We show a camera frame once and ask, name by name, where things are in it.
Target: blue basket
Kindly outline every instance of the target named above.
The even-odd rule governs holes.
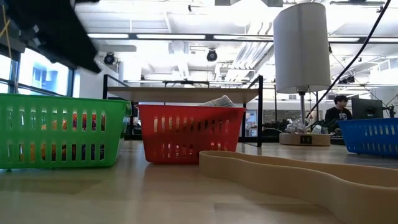
[[[398,118],[338,122],[347,150],[398,157]]]

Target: shelf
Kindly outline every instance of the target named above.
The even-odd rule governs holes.
[[[228,96],[233,103],[247,103],[257,95],[257,89],[238,88],[152,88],[108,87],[108,93],[131,102],[205,103]]]

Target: plastic basket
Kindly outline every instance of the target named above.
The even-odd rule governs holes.
[[[347,150],[398,157],[398,118],[339,121]]]
[[[197,164],[200,151],[236,150],[244,108],[138,107],[148,162]]]
[[[131,104],[0,94],[0,169],[115,163]]]

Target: green basket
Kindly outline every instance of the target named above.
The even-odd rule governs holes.
[[[111,166],[130,115],[128,101],[0,94],[0,169]]]

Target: yellow cable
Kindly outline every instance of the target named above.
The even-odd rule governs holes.
[[[10,24],[10,20],[8,20],[7,22],[6,22],[6,25],[4,26],[4,28],[1,30],[1,32],[0,32],[0,37],[3,35],[3,33],[6,31],[6,28],[8,27],[8,24]]]
[[[4,28],[6,29],[8,54],[9,54],[10,58],[12,58],[11,57],[11,45],[10,45],[10,40],[9,40],[9,37],[8,37],[8,25],[7,25],[7,19],[6,19],[6,8],[4,7],[4,5],[2,5],[2,16],[4,18],[4,24],[5,24]]]
[[[12,59],[12,55],[11,55],[11,45],[10,45],[10,40],[9,40],[9,36],[8,36],[8,25],[10,23],[10,20],[7,21],[6,19],[6,7],[4,7],[4,5],[2,5],[2,15],[3,15],[3,19],[4,19],[4,28],[0,33],[0,37],[3,35],[4,30],[6,31],[6,39],[7,39],[7,47],[8,47],[8,54],[10,59]],[[18,93],[18,80],[17,80],[17,76],[15,75],[15,69],[11,69],[11,73],[12,73],[12,77],[14,78],[14,88],[16,89],[16,93]]]

